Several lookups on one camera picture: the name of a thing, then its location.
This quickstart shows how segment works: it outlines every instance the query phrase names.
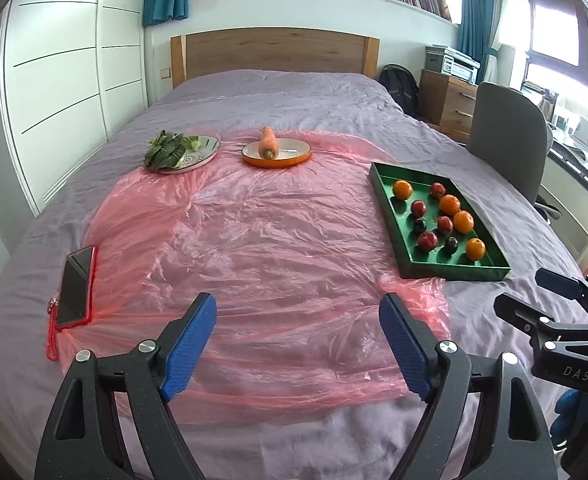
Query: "printer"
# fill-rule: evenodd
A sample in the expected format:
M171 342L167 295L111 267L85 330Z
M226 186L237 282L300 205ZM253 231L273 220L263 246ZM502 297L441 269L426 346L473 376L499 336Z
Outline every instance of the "printer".
M458 50L443 45L425 47L425 69L439 74L453 75L471 85L476 84L480 63Z

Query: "gray chair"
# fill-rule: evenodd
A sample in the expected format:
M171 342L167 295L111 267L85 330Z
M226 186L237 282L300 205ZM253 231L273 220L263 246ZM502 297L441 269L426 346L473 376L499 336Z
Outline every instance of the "gray chair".
M481 83L468 151L487 162L547 219L560 212L538 196L550 148L543 114L522 93L493 83Z

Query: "gloved hand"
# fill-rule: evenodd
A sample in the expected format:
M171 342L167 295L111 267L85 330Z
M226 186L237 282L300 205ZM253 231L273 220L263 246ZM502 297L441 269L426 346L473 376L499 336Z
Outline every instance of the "gloved hand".
M588 394L568 390L556 402L558 417L549 428L552 444L558 448L569 439L576 424L588 424Z

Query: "plastic bag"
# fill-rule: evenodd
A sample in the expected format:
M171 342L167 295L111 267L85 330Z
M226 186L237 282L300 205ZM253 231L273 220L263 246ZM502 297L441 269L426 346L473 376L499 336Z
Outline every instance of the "plastic bag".
M402 280L368 181L366 140L277 132L312 146L288 170L242 162L258 129L224 141L197 170L123 177L92 220L94 317L58 335L61 361L127 352L155 338L203 291L218 321L187 389L179 424L267 420L284 412L408 393L378 323L396 292L439 338L449 335L443 280ZM126 402L119 408L128 412Z

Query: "backpack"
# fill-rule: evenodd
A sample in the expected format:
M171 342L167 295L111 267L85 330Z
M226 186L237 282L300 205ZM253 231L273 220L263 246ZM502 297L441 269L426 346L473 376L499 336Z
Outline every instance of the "backpack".
M412 73L400 65L386 65L378 82L381 83L399 105L403 112L410 117L418 113L418 86Z

